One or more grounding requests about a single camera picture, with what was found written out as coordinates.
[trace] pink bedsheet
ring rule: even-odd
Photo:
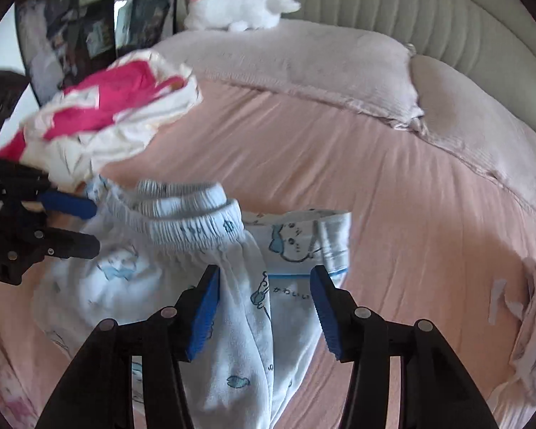
[[[251,211],[350,210],[344,288],[359,304],[387,320],[434,321],[485,397],[512,375],[518,323],[501,308],[497,324],[488,324],[490,288],[505,278],[509,298],[525,299],[521,259],[536,256],[536,221],[508,192],[377,119],[220,82],[200,86],[201,105],[160,130],[144,153],[103,174],[127,185],[220,181]],[[29,314],[42,268],[21,287],[0,285],[0,346],[38,410],[67,365]],[[398,412],[393,371],[389,428]],[[321,341],[277,427],[335,427],[350,372]]]

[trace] bed headboard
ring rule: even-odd
[[[179,0],[178,20],[186,14]],[[519,0],[298,0],[287,15],[372,30],[467,75],[536,131],[536,23]]]

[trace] pillowcase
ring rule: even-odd
[[[411,62],[421,138],[510,190],[536,215],[536,133],[472,80],[428,56]]]
[[[423,114],[411,54],[383,34],[282,20],[269,30],[177,34],[154,47],[197,77],[301,95],[408,128]]]

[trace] stuffed animal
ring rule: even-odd
[[[295,0],[190,0],[184,27],[231,32],[269,29],[278,25],[281,13],[293,13],[300,7]]]

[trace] pile of laundry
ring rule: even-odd
[[[0,158],[46,170],[71,192],[105,164],[142,152],[159,127],[201,100],[191,68],[153,50],[136,51],[23,119]]]

